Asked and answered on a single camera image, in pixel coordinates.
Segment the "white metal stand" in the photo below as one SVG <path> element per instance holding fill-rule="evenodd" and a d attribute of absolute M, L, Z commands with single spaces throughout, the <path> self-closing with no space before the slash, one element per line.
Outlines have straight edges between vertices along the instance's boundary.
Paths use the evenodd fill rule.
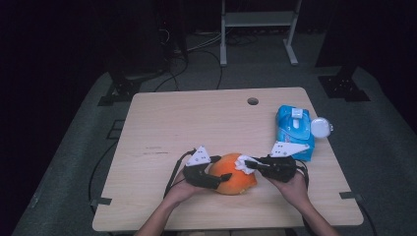
<path fill-rule="evenodd" d="M 283 45 L 289 58 L 290 64 L 292 66 L 298 65 L 299 62 L 292 48 L 292 40 L 296 30 L 302 1 L 303 0 L 296 0 L 295 7 L 292 11 L 227 12 L 226 0 L 221 0 L 221 26 L 219 45 L 220 65 L 227 65 L 226 30 L 231 28 L 249 27 L 289 27 L 288 35 L 283 39 Z"/>

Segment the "orange plush toy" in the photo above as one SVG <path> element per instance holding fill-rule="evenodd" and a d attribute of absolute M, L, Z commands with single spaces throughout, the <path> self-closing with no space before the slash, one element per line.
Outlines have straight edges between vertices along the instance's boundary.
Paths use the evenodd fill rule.
<path fill-rule="evenodd" d="M 239 156 L 240 153 L 226 154 L 209 168 L 208 173 L 217 177 L 231 173 L 230 179 L 221 182 L 217 187 L 216 191 L 218 193 L 222 195 L 240 195 L 257 185 L 254 173 L 246 174 L 244 171 L 236 169 L 235 162 Z"/>

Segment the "white wet wipe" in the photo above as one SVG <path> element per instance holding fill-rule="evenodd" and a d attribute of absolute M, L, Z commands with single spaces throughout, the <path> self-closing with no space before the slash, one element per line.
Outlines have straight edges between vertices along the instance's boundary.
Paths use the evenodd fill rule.
<path fill-rule="evenodd" d="M 248 166 L 246 166 L 245 160 L 257 161 L 253 157 L 251 157 L 251 156 L 248 156 L 248 155 L 239 155 L 237 157 L 236 161 L 235 161 L 235 169 L 236 170 L 239 170 L 239 171 L 242 171 L 246 175 L 249 175 L 249 174 L 254 173 L 255 170 L 249 169 Z"/>

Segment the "blue wet wipes pack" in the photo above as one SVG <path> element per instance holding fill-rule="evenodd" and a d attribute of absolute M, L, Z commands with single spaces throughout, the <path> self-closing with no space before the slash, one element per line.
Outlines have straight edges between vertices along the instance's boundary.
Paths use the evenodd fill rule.
<path fill-rule="evenodd" d="M 330 121 L 324 117 L 312 119 L 308 109 L 281 105 L 275 116 L 276 139 L 279 142 L 308 145 L 307 150 L 293 154 L 295 159 L 310 161 L 316 139 L 327 138 L 333 131 Z"/>

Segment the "person's left hand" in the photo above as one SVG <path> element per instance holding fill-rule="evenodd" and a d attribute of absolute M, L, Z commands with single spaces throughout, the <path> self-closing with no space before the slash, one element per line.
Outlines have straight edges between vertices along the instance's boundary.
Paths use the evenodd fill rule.
<path fill-rule="evenodd" d="M 174 184 L 170 187 L 163 201 L 172 207 L 178 207 L 181 203 L 189 200 L 194 195 L 204 190 L 205 188 L 196 187 L 189 184 L 185 179 L 183 171 L 180 171 L 174 180 Z"/>

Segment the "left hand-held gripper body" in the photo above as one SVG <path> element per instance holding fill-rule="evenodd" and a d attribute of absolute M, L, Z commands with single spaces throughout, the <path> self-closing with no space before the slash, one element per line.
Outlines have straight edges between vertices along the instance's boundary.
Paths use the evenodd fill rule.
<path fill-rule="evenodd" d="M 196 187 L 215 190 L 221 182 L 219 177 L 206 173 L 206 169 L 211 164 L 206 148 L 200 146 L 186 161 L 183 168 L 186 181 Z"/>

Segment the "black tape strip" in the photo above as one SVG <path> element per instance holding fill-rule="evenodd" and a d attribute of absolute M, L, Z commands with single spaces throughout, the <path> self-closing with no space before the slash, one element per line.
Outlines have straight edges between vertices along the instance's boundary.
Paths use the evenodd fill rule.
<path fill-rule="evenodd" d="M 363 200 L 361 195 L 355 194 L 353 192 L 340 192 L 339 195 L 343 200 L 347 200 L 347 199 L 354 199 L 356 201 L 362 201 Z"/>
<path fill-rule="evenodd" d="M 109 199 L 109 198 L 97 198 L 97 199 L 90 200 L 89 205 L 91 207 L 97 207 L 98 205 L 110 206 L 111 202 L 112 202 L 112 199 Z"/>

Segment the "black stand base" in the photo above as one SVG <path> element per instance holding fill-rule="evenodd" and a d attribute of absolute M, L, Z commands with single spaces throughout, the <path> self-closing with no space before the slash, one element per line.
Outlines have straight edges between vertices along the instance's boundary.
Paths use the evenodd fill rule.
<path fill-rule="evenodd" d="M 319 81 L 329 98 L 343 98 L 347 102 L 369 101 L 369 96 L 353 81 L 355 64 L 344 65 L 337 74 L 319 76 Z"/>
<path fill-rule="evenodd" d="M 134 67 L 116 64 L 108 64 L 107 69 L 111 85 L 107 93 L 99 100 L 98 106 L 111 106 L 115 102 L 131 101 L 145 80 L 142 73 Z"/>

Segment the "person's right hand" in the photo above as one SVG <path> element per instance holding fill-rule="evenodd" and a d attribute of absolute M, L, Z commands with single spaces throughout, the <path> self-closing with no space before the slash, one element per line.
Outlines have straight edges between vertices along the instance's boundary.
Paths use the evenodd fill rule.
<path fill-rule="evenodd" d="M 280 182 L 268 178 L 281 195 L 297 210 L 302 211 L 310 204 L 304 175 L 297 171 L 288 182 Z"/>

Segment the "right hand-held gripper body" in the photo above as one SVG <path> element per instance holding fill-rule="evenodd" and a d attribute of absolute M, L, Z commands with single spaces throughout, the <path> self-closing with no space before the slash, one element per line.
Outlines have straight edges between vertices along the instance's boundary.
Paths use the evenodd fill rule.
<path fill-rule="evenodd" d="M 297 172 L 308 177 L 306 164 L 302 163 L 301 166 L 298 166 L 293 155 L 309 148 L 308 145 L 276 142 L 270 154 L 259 159 L 261 163 L 259 171 L 264 177 L 283 183 L 289 182 Z"/>

